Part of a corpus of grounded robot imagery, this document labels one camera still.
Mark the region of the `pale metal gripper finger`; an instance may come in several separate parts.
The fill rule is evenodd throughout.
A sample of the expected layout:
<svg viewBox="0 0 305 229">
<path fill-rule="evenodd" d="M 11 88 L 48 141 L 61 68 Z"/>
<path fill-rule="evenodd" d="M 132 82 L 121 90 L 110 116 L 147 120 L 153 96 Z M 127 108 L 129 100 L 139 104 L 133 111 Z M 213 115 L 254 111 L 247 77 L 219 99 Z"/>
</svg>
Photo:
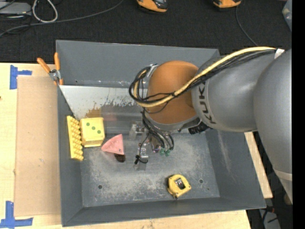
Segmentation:
<svg viewBox="0 0 305 229">
<path fill-rule="evenodd" d="M 134 170 L 146 170 L 148 164 L 148 154 L 145 147 L 139 147 L 134 157 L 133 168 Z"/>
<path fill-rule="evenodd" d="M 145 131 L 142 121 L 135 121 L 131 123 L 129 138 L 135 138 L 138 134 L 142 134 Z"/>
</svg>

